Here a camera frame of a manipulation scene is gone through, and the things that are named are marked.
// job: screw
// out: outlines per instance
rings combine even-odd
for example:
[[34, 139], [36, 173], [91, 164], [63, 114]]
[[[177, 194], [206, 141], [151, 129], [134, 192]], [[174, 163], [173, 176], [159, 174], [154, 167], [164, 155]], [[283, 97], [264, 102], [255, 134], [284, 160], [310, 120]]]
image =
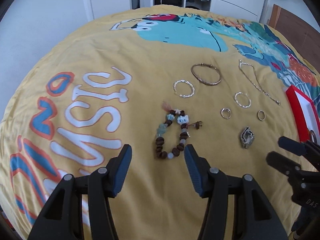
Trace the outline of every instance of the screw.
[[67, 174], [63, 177], [64, 180], [71, 180], [72, 179], [72, 175], [71, 174]]
[[106, 167], [101, 167], [101, 168], [98, 169], [98, 172], [100, 174], [105, 174], [107, 172], [107, 168]]
[[211, 167], [209, 169], [210, 173], [214, 173], [214, 174], [217, 174], [219, 172], [219, 169], [218, 168], [215, 168], [215, 167]]
[[250, 174], [246, 174], [246, 175], [244, 176], [244, 179], [245, 179], [246, 181], [252, 181], [252, 180], [253, 180], [253, 177], [252, 177]]

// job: yellow bedsheet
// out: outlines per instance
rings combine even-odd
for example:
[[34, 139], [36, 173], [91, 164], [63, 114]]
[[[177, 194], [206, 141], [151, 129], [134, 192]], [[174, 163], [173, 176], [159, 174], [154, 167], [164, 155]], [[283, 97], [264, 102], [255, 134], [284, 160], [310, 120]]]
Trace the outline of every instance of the yellow bedsheet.
[[[265, 158], [275, 150], [311, 168], [306, 160], [280, 150], [277, 140], [298, 139], [284, 89], [295, 84], [314, 99], [319, 74], [280, 33], [272, 33], [279, 39], [256, 23], [154, 6], [106, 16], [70, 34], [28, 73], [0, 124], [0, 204], [18, 233], [28, 237], [64, 174], [89, 174], [130, 144], [132, 162], [123, 189], [110, 200], [119, 238], [196, 239], [206, 199], [194, 191], [183, 155], [155, 158], [156, 129], [166, 115], [163, 100], [185, 110], [190, 122], [203, 122], [201, 129], [189, 129], [188, 143], [228, 175], [252, 174], [289, 232], [299, 206], [291, 201], [286, 177]], [[245, 78], [240, 59], [254, 65], [263, 89], [281, 105]], [[211, 87], [196, 80], [190, 68], [198, 63], [219, 68], [221, 83]], [[244, 70], [254, 80], [252, 68]], [[209, 81], [218, 77], [209, 68], [196, 71]], [[172, 84], [182, 79], [195, 87], [191, 98], [173, 93]], [[189, 93], [187, 85], [177, 88], [178, 94]], [[239, 91], [252, 100], [248, 109], [235, 103]], [[220, 116], [224, 107], [232, 111], [228, 120]], [[257, 118], [259, 110], [266, 113], [263, 122]], [[242, 149], [239, 133], [246, 126], [255, 141]], [[170, 126], [165, 150], [177, 144], [179, 133], [179, 125]], [[90, 239], [86, 199], [83, 211]], [[231, 229], [228, 225], [227, 235]]]

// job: wooden headboard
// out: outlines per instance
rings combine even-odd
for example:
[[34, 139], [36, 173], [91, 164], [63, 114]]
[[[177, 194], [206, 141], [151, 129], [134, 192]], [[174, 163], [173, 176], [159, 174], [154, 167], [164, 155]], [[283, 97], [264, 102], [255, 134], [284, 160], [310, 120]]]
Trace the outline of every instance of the wooden headboard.
[[279, 31], [320, 73], [320, 33], [293, 13], [273, 5], [269, 25]]

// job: silver pendant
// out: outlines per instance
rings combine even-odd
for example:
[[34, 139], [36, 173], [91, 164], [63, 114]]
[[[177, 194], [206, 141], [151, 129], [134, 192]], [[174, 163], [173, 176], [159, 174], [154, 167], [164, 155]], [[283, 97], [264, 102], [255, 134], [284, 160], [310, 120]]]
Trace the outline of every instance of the silver pendant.
[[240, 141], [242, 148], [248, 149], [249, 146], [253, 143], [254, 134], [250, 130], [250, 127], [246, 127], [243, 132], [240, 134]]

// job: necklace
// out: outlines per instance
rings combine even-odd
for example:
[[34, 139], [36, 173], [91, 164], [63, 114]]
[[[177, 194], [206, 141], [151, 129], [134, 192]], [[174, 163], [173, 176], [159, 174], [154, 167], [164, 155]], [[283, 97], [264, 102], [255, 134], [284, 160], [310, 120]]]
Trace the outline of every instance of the necklace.
[[[256, 81], [257, 81], [257, 83], [258, 83], [258, 85], [259, 85], [260, 88], [257, 87], [256, 84], [253, 83], [253, 82], [250, 80], [250, 78], [244, 73], [244, 71], [243, 71], [242, 68], [241, 68], [241, 65], [247, 65], [247, 66], [251, 66], [251, 67], [253, 68], [254, 76], [256, 77]], [[258, 81], [257, 74], [256, 74], [256, 70], [254, 69], [254, 66], [253, 66], [253, 65], [251, 65], [251, 64], [249, 64], [249, 63], [244, 63], [244, 62], [242, 62], [242, 60], [239, 60], [239, 69], [240, 69], [241, 72], [244, 74], [244, 76], [251, 82], [251, 84], [254, 85], [254, 87], [255, 87], [257, 90], [259, 90], [260, 92], [262, 92], [263, 94], [265, 94], [266, 96], [268, 96], [271, 100], [273, 100], [274, 102], [276, 102], [278, 106], [280, 105], [280, 102], [279, 102], [278, 100], [273, 99], [267, 92], [265, 92], [265, 91], [263, 90], [263, 88], [261, 87], [261, 85], [260, 85], [260, 83], [259, 83], [259, 81]]]

